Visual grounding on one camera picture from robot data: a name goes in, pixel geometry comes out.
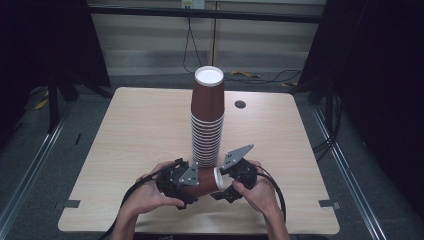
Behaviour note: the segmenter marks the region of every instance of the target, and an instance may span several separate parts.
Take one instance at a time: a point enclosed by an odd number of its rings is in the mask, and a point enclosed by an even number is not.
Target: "wooden table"
[[[93,142],[70,200],[62,231],[106,231],[135,180],[159,162],[191,162],[191,90],[120,88]],[[244,109],[235,106],[246,103]],[[225,92],[219,164],[247,144],[246,159],[258,160],[280,186],[292,234],[336,234],[339,225],[293,97],[281,93]],[[172,234],[264,234],[262,216],[244,199],[229,204],[201,197],[186,210],[162,207],[140,215],[136,232]]]

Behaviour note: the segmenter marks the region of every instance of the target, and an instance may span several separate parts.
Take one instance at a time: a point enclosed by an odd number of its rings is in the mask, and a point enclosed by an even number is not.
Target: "black curtain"
[[[329,83],[383,171],[424,219],[424,2],[328,0],[297,91]]]
[[[0,1],[0,145],[24,113],[29,93],[52,73],[67,100],[73,84],[110,86],[89,12],[66,6],[85,0]]]

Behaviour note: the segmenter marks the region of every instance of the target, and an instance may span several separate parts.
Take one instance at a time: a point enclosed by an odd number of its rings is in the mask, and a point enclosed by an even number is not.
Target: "black cable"
[[[272,178],[271,175],[264,168],[262,168],[262,167],[259,167],[259,168],[264,170],[268,175],[263,174],[263,173],[258,173],[258,172],[247,172],[247,171],[246,172],[241,171],[241,172],[238,172],[238,174],[249,174],[249,175],[254,174],[254,175],[261,176],[261,177],[268,179],[271,182],[272,186],[274,187],[275,191],[277,192],[278,199],[280,200],[281,211],[284,214],[284,222],[286,222],[287,211],[286,211],[286,202],[284,200],[283,193],[281,192],[281,189],[278,187],[278,184],[277,184],[277,182],[275,182],[274,178]]]
[[[41,86],[41,87],[39,87],[37,90],[33,90],[33,91],[30,93],[30,96],[36,95],[36,94],[38,94],[38,93],[40,93],[40,92],[43,92],[43,91],[47,91],[47,87],[46,87],[46,86]]]
[[[120,208],[122,207],[122,205],[124,205],[124,203],[128,200],[128,198],[131,196],[131,194],[134,193],[135,190],[137,190],[139,187],[141,187],[143,184],[145,184],[145,183],[147,183],[149,181],[152,181],[152,180],[157,181],[156,179],[153,179],[154,176],[158,175],[159,173],[161,173],[162,171],[164,171],[166,169],[169,169],[171,167],[175,167],[177,165],[180,165],[180,162],[175,161],[173,164],[168,165],[168,166],[166,166],[166,167],[164,167],[162,169],[159,169],[156,172],[151,173],[151,174],[147,175],[144,178],[141,178],[140,181],[138,181],[134,185],[132,185],[128,189],[128,191],[125,193],[124,197],[122,198],[122,202],[121,202]],[[115,221],[112,223],[112,225],[109,227],[109,229],[105,233],[103,233],[103,235],[100,236],[100,238],[98,240],[103,240],[103,239],[105,239],[107,236],[109,236],[112,233],[113,229],[115,228],[117,218],[118,218],[118,216],[115,218]]]
[[[287,82],[293,78],[295,78],[297,75],[299,75],[302,70],[283,70],[280,71],[272,80],[262,80],[262,79],[235,79],[235,78],[229,78],[229,77],[224,77],[224,80],[226,82],[241,82],[241,83],[246,83],[246,84],[267,84],[267,83],[282,83],[282,82]],[[284,73],[284,72],[296,72],[293,76],[286,78],[286,79],[282,79],[282,80],[278,80],[278,77]]]
[[[194,40],[194,36],[193,36],[193,31],[191,30],[191,21],[190,21],[190,18],[187,18],[187,20],[188,20],[188,31],[187,31],[187,37],[186,37],[186,46],[185,46],[185,48],[184,48],[183,67],[184,67],[184,69],[185,69],[187,72],[189,72],[189,73],[194,73],[193,71],[188,70],[188,69],[187,69],[187,66],[185,65],[186,57],[187,57],[188,39],[189,39],[189,37],[190,37],[190,36],[191,36],[191,40],[192,40],[192,42],[193,42],[194,49],[195,49],[195,52],[196,52],[197,61],[199,61],[199,65],[200,65],[200,66],[203,66],[203,65],[202,65],[202,62],[200,61],[199,52],[198,52],[198,50],[197,50],[197,46],[196,46],[196,41]]]
[[[318,153],[325,150],[317,158],[317,162],[319,162],[325,156],[328,150],[330,150],[333,147],[333,144],[335,143],[338,132],[339,132],[341,117],[343,113],[343,105],[337,96],[335,97],[335,101],[336,101],[336,104],[334,105],[334,112],[336,113],[336,126],[334,129],[330,129],[331,136],[329,136],[323,143],[313,148],[314,153]]]

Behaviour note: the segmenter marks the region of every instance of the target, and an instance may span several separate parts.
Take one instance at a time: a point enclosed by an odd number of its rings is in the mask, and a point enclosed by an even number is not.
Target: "stack of paper cups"
[[[193,160],[199,168],[215,167],[224,123],[224,73],[212,66],[195,73],[191,100]]]

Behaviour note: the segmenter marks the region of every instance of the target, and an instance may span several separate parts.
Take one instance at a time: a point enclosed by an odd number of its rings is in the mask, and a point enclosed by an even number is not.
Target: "wall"
[[[322,1],[248,1],[250,2],[207,1],[206,9],[318,16],[323,9]],[[181,2],[175,0],[90,0],[89,3],[181,7]],[[186,18],[100,14],[93,14],[92,17],[110,75],[186,72],[183,68],[188,33]],[[317,29],[317,24],[246,20],[215,22],[213,19],[191,19],[190,22],[202,65],[213,63],[224,71],[237,69],[277,72],[283,69],[301,69]],[[191,39],[187,45],[185,65],[189,70],[195,70],[199,66]]]

